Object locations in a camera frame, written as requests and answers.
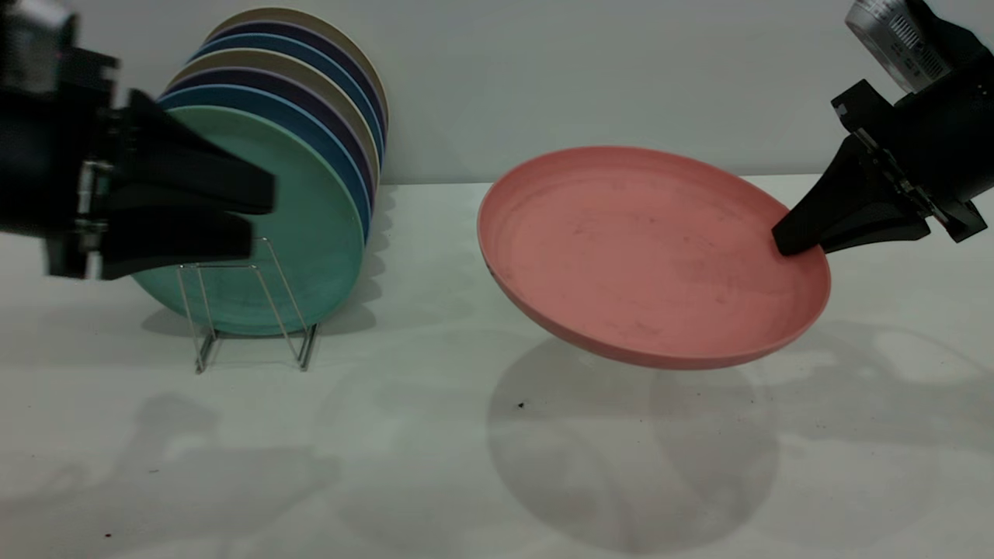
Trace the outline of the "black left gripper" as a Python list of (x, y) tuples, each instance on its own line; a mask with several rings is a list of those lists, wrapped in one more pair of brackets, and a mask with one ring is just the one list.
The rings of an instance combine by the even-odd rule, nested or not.
[[(99, 278), (251, 257), (253, 223), (270, 214), (276, 177), (207, 141), (131, 89), (109, 138), (120, 61), (71, 47), (56, 59), (54, 88), (2, 86), (2, 232), (36, 238), (51, 276)], [(92, 208), (109, 180), (109, 217)], [(152, 207), (217, 211), (123, 211)]]

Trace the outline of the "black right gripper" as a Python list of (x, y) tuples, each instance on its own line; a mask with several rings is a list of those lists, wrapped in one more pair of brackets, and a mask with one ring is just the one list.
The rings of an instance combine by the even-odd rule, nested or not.
[(773, 227), (793, 257), (918, 241), (934, 218), (955, 243), (987, 229), (974, 199), (992, 188), (992, 51), (955, 23), (852, 23), (904, 89), (889, 103), (859, 82), (832, 102), (851, 137)]

